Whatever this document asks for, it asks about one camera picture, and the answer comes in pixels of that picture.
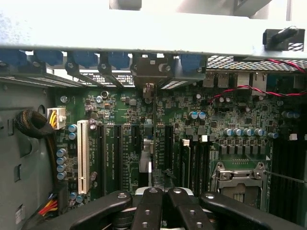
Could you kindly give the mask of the black open PC case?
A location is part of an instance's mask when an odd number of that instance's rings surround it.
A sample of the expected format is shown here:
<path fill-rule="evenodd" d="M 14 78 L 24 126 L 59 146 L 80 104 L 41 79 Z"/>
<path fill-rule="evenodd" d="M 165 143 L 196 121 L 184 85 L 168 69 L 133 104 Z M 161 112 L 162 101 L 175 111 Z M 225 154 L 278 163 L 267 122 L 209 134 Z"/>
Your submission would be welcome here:
<path fill-rule="evenodd" d="M 69 230 L 68 182 L 57 176 L 57 131 L 47 122 L 60 89 L 136 88 L 133 54 L 167 58 L 168 78 L 160 90 L 202 83 L 226 89 L 252 85 L 267 90 L 276 77 L 307 87 L 307 0 L 0 0 L 0 48 L 23 50 L 27 65 L 0 72 L 0 230 Z M 305 29 L 303 51 L 267 51 L 266 29 Z M 58 50 L 63 64 L 37 68 L 34 50 Z M 96 67 L 76 64 L 73 51 L 92 51 Z M 128 52 L 130 67 L 116 69 L 108 52 Z M 207 57 L 204 73 L 185 75 L 180 54 Z M 132 197 L 142 196 L 140 187 Z M 162 190 L 160 230 L 186 230 Z M 203 210 L 214 230 L 257 230 Z"/>

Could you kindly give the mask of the dark green RAM stick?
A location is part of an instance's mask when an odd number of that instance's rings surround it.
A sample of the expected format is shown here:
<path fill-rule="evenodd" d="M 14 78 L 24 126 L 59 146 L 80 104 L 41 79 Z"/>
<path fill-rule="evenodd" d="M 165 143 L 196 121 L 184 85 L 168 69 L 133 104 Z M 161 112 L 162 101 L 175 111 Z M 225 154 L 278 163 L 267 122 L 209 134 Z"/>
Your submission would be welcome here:
<path fill-rule="evenodd" d="M 181 159 L 181 185 L 190 188 L 190 171 L 191 171 L 191 147 L 189 139 L 182 139 L 180 143 Z"/>

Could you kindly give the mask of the green motherboard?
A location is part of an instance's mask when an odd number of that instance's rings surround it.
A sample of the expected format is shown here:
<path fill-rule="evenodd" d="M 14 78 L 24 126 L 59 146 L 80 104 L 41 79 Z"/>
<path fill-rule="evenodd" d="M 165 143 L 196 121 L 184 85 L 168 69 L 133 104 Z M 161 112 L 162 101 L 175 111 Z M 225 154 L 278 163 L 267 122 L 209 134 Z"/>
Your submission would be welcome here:
<path fill-rule="evenodd" d="M 66 108 L 57 131 L 57 176 L 68 182 L 72 210 L 116 190 L 136 194 L 139 181 L 141 93 L 137 88 L 60 89 Z M 180 143 L 190 140 L 190 190 L 210 192 L 217 162 L 228 169 L 265 165 L 262 210 L 289 221 L 307 211 L 307 87 L 276 77 L 267 90 L 252 85 L 219 89 L 202 83 L 157 89 L 156 168 L 152 186 L 181 185 Z M 78 193 L 77 121 L 89 121 L 90 189 Z"/>

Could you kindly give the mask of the white PCI expansion slot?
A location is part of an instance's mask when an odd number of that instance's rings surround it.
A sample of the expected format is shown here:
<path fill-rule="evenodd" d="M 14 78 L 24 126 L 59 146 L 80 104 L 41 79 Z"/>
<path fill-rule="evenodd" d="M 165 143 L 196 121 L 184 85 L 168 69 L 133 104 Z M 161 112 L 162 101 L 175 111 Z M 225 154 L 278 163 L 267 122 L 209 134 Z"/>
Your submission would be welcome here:
<path fill-rule="evenodd" d="M 78 193 L 87 194 L 90 189 L 89 121 L 77 121 Z"/>

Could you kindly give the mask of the white power connector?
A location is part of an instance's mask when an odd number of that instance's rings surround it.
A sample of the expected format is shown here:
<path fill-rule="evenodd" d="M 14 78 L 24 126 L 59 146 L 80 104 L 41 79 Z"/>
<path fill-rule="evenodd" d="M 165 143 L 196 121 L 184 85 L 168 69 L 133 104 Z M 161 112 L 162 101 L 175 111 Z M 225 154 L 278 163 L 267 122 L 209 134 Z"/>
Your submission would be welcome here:
<path fill-rule="evenodd" d="M 47 122 L 54 130 L 60 130 L 66 127 L 66 108 L 48 108 Z"/>

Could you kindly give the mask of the black intrusion switch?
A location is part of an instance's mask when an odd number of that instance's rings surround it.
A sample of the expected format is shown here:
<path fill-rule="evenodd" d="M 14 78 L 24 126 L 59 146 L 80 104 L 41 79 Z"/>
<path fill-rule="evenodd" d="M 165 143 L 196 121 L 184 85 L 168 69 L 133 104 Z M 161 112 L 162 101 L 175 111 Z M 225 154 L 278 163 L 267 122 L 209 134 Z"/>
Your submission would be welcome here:
<path fill-rule="evenodd" d="M 305 29 L 290 26 L 280 29 L 266 29 L 262 44 L 267 51 L 303 51 Z"/>

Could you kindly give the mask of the metal CPU socket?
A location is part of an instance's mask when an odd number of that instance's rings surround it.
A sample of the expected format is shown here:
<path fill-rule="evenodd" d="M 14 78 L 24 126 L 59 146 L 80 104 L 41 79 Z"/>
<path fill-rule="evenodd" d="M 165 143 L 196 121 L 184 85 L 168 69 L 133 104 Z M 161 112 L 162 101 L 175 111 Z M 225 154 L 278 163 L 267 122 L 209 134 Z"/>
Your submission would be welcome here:
<path fill-rule="evenodd" d="M 228 169 L 217 162 L 210 178 L 209 190 L 236 201 L 261 208 L 266 188 L 265 165 L 257 162 L 253 169 Z"/>

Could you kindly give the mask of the blue card retainer clip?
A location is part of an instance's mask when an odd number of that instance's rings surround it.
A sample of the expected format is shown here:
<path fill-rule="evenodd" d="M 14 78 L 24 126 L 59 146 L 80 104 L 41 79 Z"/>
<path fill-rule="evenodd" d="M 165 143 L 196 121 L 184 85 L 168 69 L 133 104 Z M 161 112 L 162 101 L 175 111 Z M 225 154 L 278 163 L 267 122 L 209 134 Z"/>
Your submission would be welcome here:
<path fill-rule="evenodd" d="M 34 50 L 35 61 L 33 65 L 37 68 L 44 64 L 59 66 L 63 64 L 63 53 L 58 50 Z"/>
<path fill-rule="evenodd" d="M 86 69 L 96 67 L 98 64 L 98 56 L 92 51 L 73 51 L 72 58 L 76 64 Z"/>
<path fill-rule="evenodd" d="M 207 65 L 207 57 L 197 54 L 180 54 L 182 72 L 185 75 L 204 73 Z"/>
<path fill-rule="evenodd" d="M 23 50 L 0 48 L 0 72 L 7 71 L 9 67 L 26 65 L 27 55 Z"/>
<path fill-rule="evenodd" d="M 108 52 L 108 63 L 116 69 L 127 69 L 130 67 L 128 52 Z"/>

